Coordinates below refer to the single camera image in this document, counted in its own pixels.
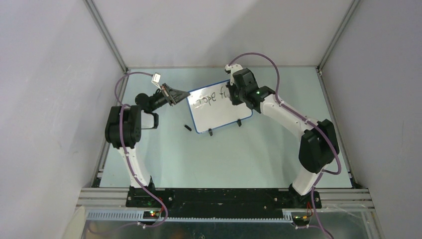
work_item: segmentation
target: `white wall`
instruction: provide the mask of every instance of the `white wall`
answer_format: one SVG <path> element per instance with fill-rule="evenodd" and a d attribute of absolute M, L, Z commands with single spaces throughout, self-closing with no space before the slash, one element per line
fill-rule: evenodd
<path fill-rule="evenodd" d="M 351 0 L 97 0 L 128 66 L 317 65 Z M 269 65 L 260 57 L 249 65 Z"/>
<path fill-rule="evenodd" d="M 421 238 L 422 1 L 363 1 L 324 81 L 386 238 Z"/>
<path fill-rule="evenodd" d="M 0 238 L 60 238 L 121 75 L 82 0 L 0 2 Z"/>

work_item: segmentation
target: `whiteboard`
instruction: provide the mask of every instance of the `whiteboard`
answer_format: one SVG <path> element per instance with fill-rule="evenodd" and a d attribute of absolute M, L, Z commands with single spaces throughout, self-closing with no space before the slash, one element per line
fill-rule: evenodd
<path fill-rule="evenodd" d="M 229 98 L 226 84 L 229 80 L 217 82 L 189 91 L 188 106 L 197 133 L 207 132 L 252 116 L 246 104 L 234 106 Z"/>

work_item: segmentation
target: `light blue table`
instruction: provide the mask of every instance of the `light blue table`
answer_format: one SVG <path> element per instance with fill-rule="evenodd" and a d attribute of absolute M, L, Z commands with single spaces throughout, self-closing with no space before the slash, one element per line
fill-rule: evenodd
<path fill-rule="evenodd" d="M 275 89 L 273 68 L 250 68 L 259 86 Z M 228 79 L 222 68 L 141 69 L 161 74 L 160 83 L 190 91 Z M 330 119 L 317 73 L 312 67 L 280 67 L 279 95 L 304 115 Z M 139 93 L 153 94 L 151 78 L 131 75 L 123 102 L 133 105 Z M 242 122 L 214 130 L 213 136 L 188 131 L 193 128 L 185 101 L 159 108 L 156 130 L 142 131 L 138 143 L 156 187 L 177 188 L 287 188 L 300 169 L 299 141 L 272 119 L 254 113 Z M 340 154 L 342 173 L 324 175 L 318 187 L 350 188 L 349 175 Z M 329 170 L 336 171 L 335 161 Z M 128 187 L 128 171 L 116 149 L 110 148 L 100 187 Z"/>

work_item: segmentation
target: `black marker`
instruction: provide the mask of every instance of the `black marker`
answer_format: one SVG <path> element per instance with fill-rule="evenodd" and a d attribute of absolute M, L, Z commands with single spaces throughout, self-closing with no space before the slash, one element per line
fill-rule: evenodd
<path fill-rule="evenodd" d="M 192 131 L 192 129 L 189 126 L 187 126 L 186 124 L 185 124 L 185 128 L 187 128 L 189 131 Z"/>

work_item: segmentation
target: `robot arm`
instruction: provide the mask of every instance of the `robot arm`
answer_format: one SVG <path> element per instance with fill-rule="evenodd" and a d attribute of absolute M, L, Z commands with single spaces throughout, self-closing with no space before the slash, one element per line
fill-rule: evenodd
<path fill-rule="evenodd" d="M 276 101 L 275 92 L 266 87 L 258 87 L 253 73 L 240 65 L 226 66 L 226 72 L 230 73 L 230 82 L 227 88 L 230 93 L 230 100 L 233 105 L 245 103 L 252 110 L 264 114 L 282 126 L 287 128 L 294 136 L 300 140 L 299 161 L 302 168 L 292 183 L 291 187 L 299 194 L 307 194 L 322 169 L 334 160 L 334 155 L 327 142 L 320 133 L 311 127 L 308 122 L 311 121 L 317 125 L 333 144 L 336 153 L 339 153 L 338 143 L 334 131 L 334 126 L 329 120 L 322 122 L 311 118 L 303 121 L 292 111 L 298 111 L 292 108 L 285 101 Z"/>
<path fill-rule="evenodd" d="M 157 73 L 152 77 L 153 84 L 159 88 L 153 95 L 148 96 L 144 93 L 137 95 L 135 98 L 136 105 L 123 111 L 123 142 L 126 146 L 126 151 L 129 153 L 131 169 L 143 185 L 149 185 L 151 175 L 145 167 L 145 162 L 136 144 L 141 140 L 142 130 L 158 127 L 158 114 L 153 113 L 153 111 L 167 103 L 173 106 L 190 95 L 188 92 L 175 90 L 167 84 L 160 86 L 158 84 L 159 78 Z M 105 139 L 119 151 L 128 171 L 131 172 L 120 141 L 120 110 L 121 106 L 111 107 L 105 127 Z M 132 174 L 129 175 L 130 185 L 134 188 L 140 188 L 141 186 L 136 182 L 134 176 Z"/>

